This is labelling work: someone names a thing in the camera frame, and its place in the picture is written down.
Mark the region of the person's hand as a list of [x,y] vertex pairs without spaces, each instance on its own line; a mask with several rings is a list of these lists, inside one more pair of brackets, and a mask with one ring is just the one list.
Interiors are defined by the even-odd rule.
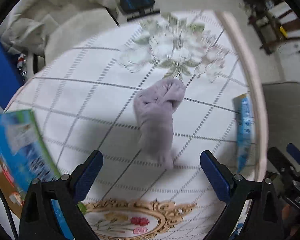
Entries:
[[289,204],[286,204],[281,211],[281,215],[285,232],[289,236],[293,236],[299,228],[298,223],[296,221],[298,212],[294,209],[294,207],[292,207]]

